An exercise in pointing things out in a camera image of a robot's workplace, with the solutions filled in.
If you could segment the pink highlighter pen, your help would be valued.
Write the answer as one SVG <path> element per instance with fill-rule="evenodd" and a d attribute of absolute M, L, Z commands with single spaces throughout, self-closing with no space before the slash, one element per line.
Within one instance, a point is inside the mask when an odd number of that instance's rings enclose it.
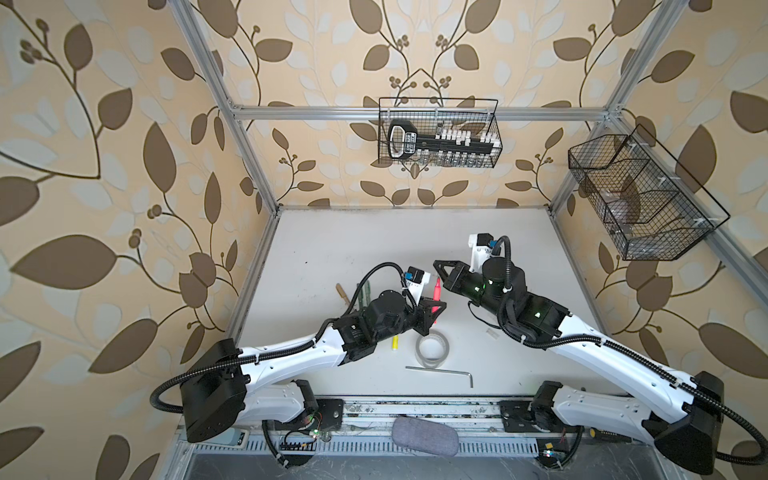
<path fill-rule="evenodd" d="M 433 297 L 432 299 L 434 301 L 440 301 L 441 300 L 441 292 L 442 292 L 442 282 L 440 278 L 436 279 L 435 286 L 433 289 Z"/>

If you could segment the brown fineliner pen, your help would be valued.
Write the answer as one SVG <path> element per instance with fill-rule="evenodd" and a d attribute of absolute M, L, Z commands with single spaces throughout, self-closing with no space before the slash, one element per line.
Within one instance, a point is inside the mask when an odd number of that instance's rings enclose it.
<path fill-rule="evenodd" d="M 345 292 L 344 288 L 342 287 L 342 285 L 340 283 L 337 283 L 335 285 L 335 289 L 336 289 L 337 293 L 339 294 L 340 298 L 344 301 L 345 305 L 346 306 L 350 306 L 351 305 L 350 299 L 349 299 L 348 295 L 346 294 L 346 292 Z"/>

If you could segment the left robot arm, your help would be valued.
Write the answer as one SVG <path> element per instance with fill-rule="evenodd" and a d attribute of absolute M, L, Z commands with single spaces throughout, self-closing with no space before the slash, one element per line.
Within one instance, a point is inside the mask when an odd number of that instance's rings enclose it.
<path fill-rule="evenodd" d="M 187 372 L 156 387 L 150 405 L 181 415 L 191 443 L 263 421 L 309 424 L 318 408 L 303 374 L 362 360 L 408 331 L 427 336 L 445 310 L 445 302 L 423 294 L 428 273 L 389 266 L 399 289 L 383 291 L 362 308 L 349 304 L 316 333 L 292 341 L 244 349 L 231 338 L 218 341 Z"/>

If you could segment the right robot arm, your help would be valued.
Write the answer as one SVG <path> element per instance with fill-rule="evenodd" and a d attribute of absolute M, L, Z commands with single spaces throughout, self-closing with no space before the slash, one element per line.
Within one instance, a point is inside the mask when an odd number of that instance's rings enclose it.
<path fill-rule="evenodd" d="M 713 474 L 716 461 L 766 465 L 766 437 L 725 405 L 718 377 L 672 369 L 529 292 L 524 271 L 511 259 L 508 237 L 473 234 L 468 245 L 468 263 L 434 261 L 444 289 L 487 311 L 494 328 L 522 346 L 573 360 L 624 392 L 595 394 L 545 381 L 530 404 L 540 427 L 593 427 L 638 440 L 699 475 Z"/>

